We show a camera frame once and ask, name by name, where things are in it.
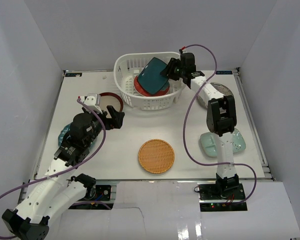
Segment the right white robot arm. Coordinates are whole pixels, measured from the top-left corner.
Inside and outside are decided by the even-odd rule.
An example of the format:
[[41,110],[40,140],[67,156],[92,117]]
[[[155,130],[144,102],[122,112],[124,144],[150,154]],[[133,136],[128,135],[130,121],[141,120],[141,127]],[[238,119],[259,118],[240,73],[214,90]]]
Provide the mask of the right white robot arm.
[[206,104],[206,125],[214,135],[217,153],[215,193],[226,200],[239,186],[239,176],[234,166],[233,132],[237,124],[236,104],[232,95],[224,95],[211,83],[203,72],[198,71],[193,53],[180,53],[180,58],[171,58],[160,73],[171,80],[182,80]]

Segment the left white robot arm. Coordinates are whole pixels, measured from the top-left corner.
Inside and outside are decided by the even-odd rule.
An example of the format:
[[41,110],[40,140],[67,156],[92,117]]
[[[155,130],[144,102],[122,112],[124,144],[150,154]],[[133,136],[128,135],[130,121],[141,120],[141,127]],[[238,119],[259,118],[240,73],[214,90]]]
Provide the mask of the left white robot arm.
[[103,130],[120,129],[125,113],[107,106],[97,113],[84,109],[63,136],[48,167],[45,179],[28,196],[2,214],[8,230],[21,240],[43,240],[53,221],[72,204],[89,200],[96,193],[96,179],[84,173],[74,176],[77,165],[90,155],[90,147]]

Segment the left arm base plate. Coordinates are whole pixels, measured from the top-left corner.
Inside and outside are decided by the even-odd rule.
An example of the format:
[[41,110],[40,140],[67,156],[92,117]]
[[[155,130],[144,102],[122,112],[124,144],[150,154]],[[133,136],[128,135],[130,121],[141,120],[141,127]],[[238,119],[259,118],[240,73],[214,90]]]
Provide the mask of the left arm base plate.
[[83,199],[87,201],[109,201],[111,190],[111,185],[96,185],[87,189]]

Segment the red and teal round plate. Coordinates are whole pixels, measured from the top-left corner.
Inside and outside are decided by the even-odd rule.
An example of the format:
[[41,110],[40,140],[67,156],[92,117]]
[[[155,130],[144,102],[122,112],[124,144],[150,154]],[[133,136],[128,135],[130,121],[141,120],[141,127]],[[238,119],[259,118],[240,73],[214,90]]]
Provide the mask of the red and teal round plate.
[[160,97],[166,95],[170,90],[170,83],[167,81],[166,84],[155,94],[150,94],[138,82],[138,77],[136,76],[133,80],[134,89],[138,94],[144,97]]

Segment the dark teal square plate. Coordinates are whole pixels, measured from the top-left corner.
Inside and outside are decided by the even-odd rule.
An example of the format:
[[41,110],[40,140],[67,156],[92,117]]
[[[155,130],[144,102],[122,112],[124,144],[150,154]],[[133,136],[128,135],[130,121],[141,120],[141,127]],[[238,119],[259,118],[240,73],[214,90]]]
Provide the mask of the dark teal square plate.
[[160,72],[166,67],[166,63],[157,57],[153,57],[137,76],[137,81],[143,89],[154,95],[169,80],[160,75]]

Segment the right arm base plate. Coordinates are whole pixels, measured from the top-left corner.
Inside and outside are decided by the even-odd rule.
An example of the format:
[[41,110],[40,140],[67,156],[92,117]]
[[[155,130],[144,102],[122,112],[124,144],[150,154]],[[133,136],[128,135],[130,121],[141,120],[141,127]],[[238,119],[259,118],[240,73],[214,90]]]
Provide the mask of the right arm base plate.
[[207,183],[207,184],[199,184],[194,189],[195,193],[199,194],[199,199],[201,201],[212,201],[212,200],[243,200],[245,199],[246,195],[243,189],[243,185],[240,184],[239,187],[231,190],[227,190],[223,193],[217,189],[214,183]]

